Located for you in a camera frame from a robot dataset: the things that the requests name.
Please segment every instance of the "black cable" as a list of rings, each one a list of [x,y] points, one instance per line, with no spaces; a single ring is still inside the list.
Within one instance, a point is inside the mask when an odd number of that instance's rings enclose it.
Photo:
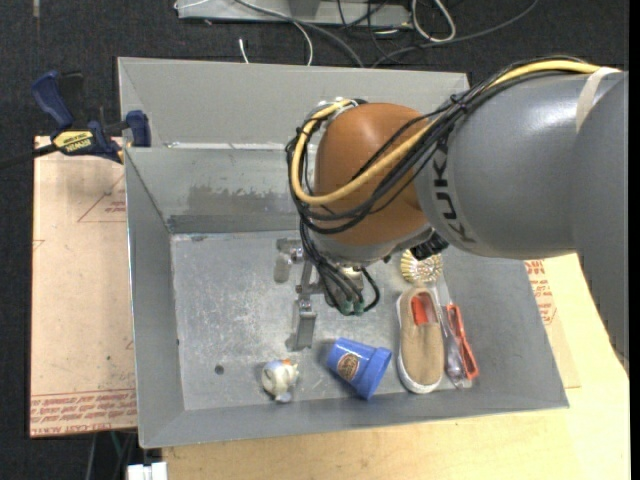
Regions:
[[[533,0],[531,2],[531,4],[529,4],[529,6],[522,11],[521,13],[519,13],[518,15],[514,16],[513,18],[510,18],[502,23],[500,23],[499,25],[496,25],[494,27],[485,29],[485,30],[481,30],[478,32],[474,32],[472,34],[468,34],[466,36],[458,36],[458,37],[454,37],[453,39],[450,39],[448,41],[441,41],[441,42],[425,42],[425,43],[421,43],[421,44],[417,44],[417,45],[413,45],[413,46],[408,46],[406,48],[401,48],[399,50],[393,51],[393,52],[388,52],[386,53],[383,57],[379,58],[377,61],[375,61],[370,67],[371,68],[377,68],[380,64],[382,64],[384,62],[385,59],[393,59],[393,57],[398,57],[400,55],[404,55],[406,53],[410,53],[416,50],[424,50],[427,48],[435,48],[435,47],[439,47],[439,46],[446,46],[449,44],[455,44],[455,43],[459,43],[462,41],[468,41],[470,39],[477,39],[478,37],[483,37],[489,34],[492,34],[500,29],[503,29],[505,27],[508,27],[509,25],[512,25],[513,23],[515,23],[516,21],[520,20],[521,18],[523,18],[524,16],[526,16],[527,14],[529,14],[537,5],[538,2],[540,0]]]
[[[371,285],[371,288],[373,288],[373,293],[374,293],[373,301],[370,302],[369,305],[362,310],[363,313],[366,313],[371,308],[376,307],[378,302],[380,302],[380,288],[378,288],[377,283],[373,280],[373,277],[371,277],[371,275],[369,274],[366,268],[362,267],[360,270],[364,274],[364,277],[367,278],[367,281],[369,281],[369,284]]]
[[[367,0],[367,30],[369,32],[369,38],[371,39],[371,42],[373,43],[373,46],[376,50],[378,50],[378,52],[380,52],[380,54],[382,54],[382,56],[385,59],[388,59],[389,61],[393,62],[394,64],[405,64],[402,61],[396,60],[391,58],[390,56],[387,55],[387,52],[385,52],[382,47],[378,44],[378,38],[376,37],[376,35],[373,32],[373,25],[371,24],[371,0]]]
[[[0,171],[3,169],[8,169],[9,167],[13,167],[14,165],[28,162],[29,160],[33,160],[34,158],[48,155],[49,153],[55,153],[56,151],[58,151],[58,148],[54,144],[47,144],[46,146],[34,149],[32,151],[29,151],[28,153],[23,153],[12,158],[0,160]]]
[[[342,27],[344,29],[349,29],[349,28],[354,27],[355,25],[357,25],[359,23],[362,23],[364,20],[366,20],[370,16],[372,16],[375,13],[377,13],[378,11],[380,11],[385,5],[387,5],[388,2],[389,2],[389,0],[385,0],[384,2],[378,4],[375,9],[373,9],[373,10],[369,10],[368,9],[365,14],[363,14],[359,18],[356,18],[351,23],[347,23],[347,20],[344,17],[344,11],[342,9],[342,0],[336,0],[336,5],[338,7],[338,12],[340,13],[340,21],[342,22]]]
[[[478,98],[488,98],[491,94],[494,94],[499,90],[504,90],[506,87],[511,86],[514,83],[519,83],[530,76],[538,76],[539,73],[526,74],[518,77],[517,79],[501,83],[498,86],[490,87],[496,80],[498,80],[501,76],[508,73],[509,71],[522,65],[530,64],[531,62],[559,59],[572,60],[574,62],[584,62],[581,59],[576,59],[575,57],[566,55],[550,56],[542,59],[535,59],[533,61],[525,60],[515,62],[495,73],[493,76],[487,78],[486,80],[474,85],[471,89],[469,89],[462,95],[452,97],[451,104],[447,104],[437,111],[440,112],[438,118],[432,123],[431,127],[424,132],[423,137],[421,137],[416,142],[416,144],[414,144],[414,146],[410,148],[409,152],[392,169],[389,170],[388,174],[376,187],[372,195],[366,201],[362,202],[354,208],[351,208],[348,211],[341,212],[339,214],[336,213],[335,215],[330,216],[318,214],[317,212],[311,211],[309,205],[305,205],[300,200],[298,200],[292,190],[292,197],[298,208],[298,212],[302,221],[307,227],[320,234],[339,233],[354,227],[359,222],[361,222],[368,214],[372,213],[373,205],[382,197],[384,197],[389,190],[393,189],[393,187],[396,187],[397,183],[402,180],[402,178],[409,172],[410,169],[415,166],[415,164],[421,158],[424,159],[424,155],[428,152],[429,148],[432,148],[438,141],[444,140],[446,137],[448,137],[455,122],[475,108],[474,102],[481,101]],[[288,165],[291,165],[290,156],[288,158]],[[397,197],[400,192],[401,191],[396,190],[396,193],[394,194],[394,196],[392,196],[391,200]],[[331,221],[345,218],[350,220],[333,228],[317,226],[312,222],[312,219]]]
[[[331,39],[334,43],[336,43],[338,46],[340,46],[345,52],[347,52],[349,54],[349,56],[356,62],[356,64],[358,65],[358,67],[363,68],[364,64],[362,62],[362,59],[360,59],[360,57],[358,56],[358,54],[353,51],[353,49],[347,44],[345,43],[342,39],[340,39],[338,36],[332,34],[331,32],[318,27],[317,25],[314,25],[313,23],[309,23],[307,21],[302,21],[296,18],[292,18],[289,16],[286,16],[284,14],[280,14],[277,12],[273,12],[270,11],[268,9],[263,9],[262,7],[258,7],[256,5],[250,4],[248,2],[245,2],[244,0],[233,0],[234,2],[247,7],[248,9],[251,9],[253,11],[257,11],[260,12],[262,14],[266,14],[267,16],[273,16],[274,18],[278,18],[279,20],[282,21],[286,21],[288,23],[297,23],[300,26],[304,26],[304,27],[308,27],[311,30],[315,30],[316,32],[324,35],[325,37],[328,37],[329,39]]]

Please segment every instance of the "blue plastic cup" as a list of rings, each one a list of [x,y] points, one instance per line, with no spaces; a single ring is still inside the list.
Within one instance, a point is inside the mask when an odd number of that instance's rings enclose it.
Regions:
[[[387,371],[391,350],[338,338],[329,352],[327,366],[353,386],[358,396],[369,400]]]

